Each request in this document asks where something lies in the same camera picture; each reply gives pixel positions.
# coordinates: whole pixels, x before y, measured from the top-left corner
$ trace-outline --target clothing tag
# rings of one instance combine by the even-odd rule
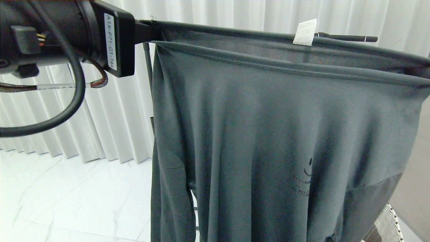
[[[312,45],[316,30],[316,19],[308,20],[298,24],[293,44]]]

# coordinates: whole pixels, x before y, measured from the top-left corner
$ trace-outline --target dark gray garment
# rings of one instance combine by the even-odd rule
[[[258,34],[237,51],[206,30],[156,42],[151,241],[194,240],[190,190],[201,241],[360,241],[405,169],[430,59]]]

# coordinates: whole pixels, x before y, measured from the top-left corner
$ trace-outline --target white label sticker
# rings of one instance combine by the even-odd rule
[[[117,48],[115,45],[115,19],[112,15],[104,14],[104,31],[106,33],[107,65],[117,70]]]
[[[316,30],[316,19],[308,20],[298,24],[293,44],[312,45]]]

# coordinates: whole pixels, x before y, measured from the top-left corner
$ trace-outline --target thick black cable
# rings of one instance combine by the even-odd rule
[[[29,4],[34,8],[39,17],[45,22],[49,27],[52,34],[57,38],[58,43],[61,45],[65,55],[67,56],[76,79],[76,88],[73,95],[73,99],[69,106],[63,110],[57,116],[46,120],[38,124],[32,124],[28,126],[21,127],[0,127],[0,137],[18,137],[24,135],[30,135],[34,133],[40,133],[49,129],[52,129],[65,121],[75,114],[82,104],[85,96],[85,77],[83,74],[82,67],[80,65],[79,59],[73,50],[73,47],[68,42],[67,38],[61,33],[60,29],[52,21],[48,13],[42,7],[39,1],[28,1]]]

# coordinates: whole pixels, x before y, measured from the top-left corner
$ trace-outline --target vertical blind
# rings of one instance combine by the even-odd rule
[[[428,56],[430,1],[428,0],[106,0],[132,13],[136,19],[186,22],[228,28],[294,33],[300,22],[318,19],[317,32],[378,36],[364,43]],[[143,46],[136,45],[135,75],[116,78],[101,89],[87,89],[78,112],[52,130],[17,138],[1,138],[0,149],[16,149],[85,162],[99,158],[141,162],[152,156],[150,117],[152,100]],[[86,81],[98,71],[83,64]],[[71,83],[67,64],[41,67],[35,78],[0,76],[13,84]],[[63,110],[73,89],[0,93],[0,126],[34,124]]]

